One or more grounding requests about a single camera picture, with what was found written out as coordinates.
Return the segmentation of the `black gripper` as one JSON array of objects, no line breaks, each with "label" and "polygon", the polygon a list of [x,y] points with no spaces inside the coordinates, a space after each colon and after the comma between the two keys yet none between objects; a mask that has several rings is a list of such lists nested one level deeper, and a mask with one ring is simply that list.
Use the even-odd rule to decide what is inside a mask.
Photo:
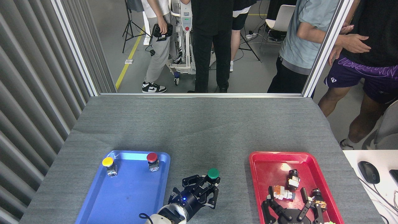
[{"label": "black gripper", "polygon": [[[307,195],[304,187],[301,188],[300,193],[305,203],[301,210],[285,210],[274,200],[274,191],[272,186],[268,187],[269,194],[266,200],[261,204],[263,218],[266,224],[273,224],[277,220],[270,214],[269,207],[278,215],[279,224],[323,224],[324,218],[322,212],[324,211],[324,199],[319,188],[312,190],[313,197]],[[307,212],[312,209],[314,213],[314,221],[310,222],[307,218]]]},{"label": "black gripper", "polygon": [[[194,216],[202,207],[215,208],[219,193],[220,177],[212,179],[208,175],[193,175],[182,180],[184,190],[177,196],[179,203],[189,216]],[[201,192],[201,203],[192,194]]]}]

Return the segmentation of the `person's hand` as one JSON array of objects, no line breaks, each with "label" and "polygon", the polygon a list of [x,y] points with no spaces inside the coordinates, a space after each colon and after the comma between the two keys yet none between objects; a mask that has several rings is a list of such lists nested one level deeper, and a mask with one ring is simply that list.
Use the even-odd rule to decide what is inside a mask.
[{"label": "person's hand", "polygon": [[362,36],[359,34],[348,34],[341,36],[341,47],[352,53],[365,53],[369,52],[371,47],[363,43],[363,40],[367,40],[368,36]]},{"label": "person's hand", "polygon": [[167,25],[167,22],[165,21],[165,18],[164,17],[158,17],[157,21],[158,21],[158,26],[160,28],[160,33],[162,35],[167,35],[168,25]]}]

